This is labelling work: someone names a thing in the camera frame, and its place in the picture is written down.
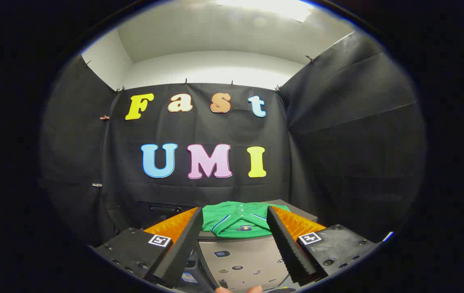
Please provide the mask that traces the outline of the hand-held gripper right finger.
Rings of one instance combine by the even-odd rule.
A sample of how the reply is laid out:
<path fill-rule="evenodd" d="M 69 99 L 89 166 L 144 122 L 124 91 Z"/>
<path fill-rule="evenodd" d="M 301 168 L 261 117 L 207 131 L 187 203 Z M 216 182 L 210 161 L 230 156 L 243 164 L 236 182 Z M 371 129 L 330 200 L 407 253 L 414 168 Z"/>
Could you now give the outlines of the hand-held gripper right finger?
<path fill-rule="evenodd" d="M 291 280 L 299 285 L 336 277 L 381 246 L 341 224 L 325 227 L 276 206 L 267 208 L 266 221 Z"/>

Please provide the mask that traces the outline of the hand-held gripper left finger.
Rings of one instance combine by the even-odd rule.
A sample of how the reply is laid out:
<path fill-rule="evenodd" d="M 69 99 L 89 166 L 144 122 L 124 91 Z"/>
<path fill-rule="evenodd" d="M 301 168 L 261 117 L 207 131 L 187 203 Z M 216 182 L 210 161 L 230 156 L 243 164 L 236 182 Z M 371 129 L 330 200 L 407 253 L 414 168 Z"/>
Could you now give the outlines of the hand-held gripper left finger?
<path fill-rule="evenodd" d="M 135 278 L 173 288 L 198 244 L 202 224 L 202 208 L 191 208 L 146 229 L 130 227 L 94 252 Z"/>

